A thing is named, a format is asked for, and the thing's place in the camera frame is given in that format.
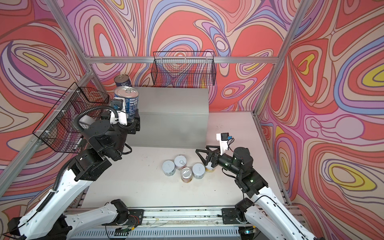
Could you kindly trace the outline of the small yellow can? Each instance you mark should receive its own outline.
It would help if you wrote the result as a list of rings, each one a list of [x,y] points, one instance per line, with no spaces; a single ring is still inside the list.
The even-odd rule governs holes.
[[[205,166],[205,169],[206,169],[206,172],[209,172],[209,173],[212,173],[215,170],[215,168],[212,167],[211,163],[208,163]]]

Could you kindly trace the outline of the tall light blue can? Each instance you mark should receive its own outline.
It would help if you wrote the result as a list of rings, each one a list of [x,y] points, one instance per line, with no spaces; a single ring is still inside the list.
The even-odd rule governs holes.
[[[115,97],[123,98],[125,100],[125,113],[127,114],[128,121],[132,121],[135,118],[136,110],[138,109],[138,90],[133,87],[120,86],[115,89],[114,94]]]

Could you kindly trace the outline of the tall dark blue can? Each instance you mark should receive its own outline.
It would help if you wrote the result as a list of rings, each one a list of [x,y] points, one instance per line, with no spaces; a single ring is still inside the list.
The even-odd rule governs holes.
[[[131,78],[126,74],[116,76],[114,82],[117,87],[132,87]]]

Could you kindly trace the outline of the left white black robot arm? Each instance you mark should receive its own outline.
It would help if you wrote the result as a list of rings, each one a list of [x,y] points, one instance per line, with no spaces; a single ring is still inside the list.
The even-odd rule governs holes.
[[[59,170],[53,188],[23,217],[12,218],[2,235],[13,240],[68,240],[99,225],[125,225],[131,217],[120,199],[79,215],[65,215],[74,199],[105,170],[111,161],[122,159],[128,134],[140,130],[139,112],[127,125],[121,124],[126,113],[111,106],[96,106],[74,118],[74,126],[89,146],[67,161]]]

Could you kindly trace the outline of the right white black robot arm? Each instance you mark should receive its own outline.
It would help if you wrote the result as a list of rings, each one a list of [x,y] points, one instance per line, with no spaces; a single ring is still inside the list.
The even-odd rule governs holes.
[[[219,216],[223,223],[252,225],[269,240],[316,240],[315,234],[293,216],[254,169],[249,149],[237,147],[231,156],[226,153],[234,140],[229,133],[217,134],[219,145],[196,150],[204,166],[221,167],[243,193],[234,208],[222,209]]]

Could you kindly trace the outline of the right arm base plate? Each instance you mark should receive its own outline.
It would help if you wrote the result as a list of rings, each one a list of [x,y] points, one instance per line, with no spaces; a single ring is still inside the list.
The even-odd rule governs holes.
[[[249,225],[249,222],[246,219],[246,215],[248,214],[249,219],[253,220],[261,220],[266,215],[263,212],[260,212],[256,206],[251,206],[247,209],[240,208],[223,208],[222,213],[218,215],[223,219],[223,223],[225,225],[229,224],[240,224],[240,225]]]

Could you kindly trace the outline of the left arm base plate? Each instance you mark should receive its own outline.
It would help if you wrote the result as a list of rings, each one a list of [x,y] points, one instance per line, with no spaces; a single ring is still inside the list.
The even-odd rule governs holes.
[[[143,222],[143,213],[144,210],[133,210],[123,211],[118,213],[117,217],[103,226],[128,226],[128,227],[137,227]]]

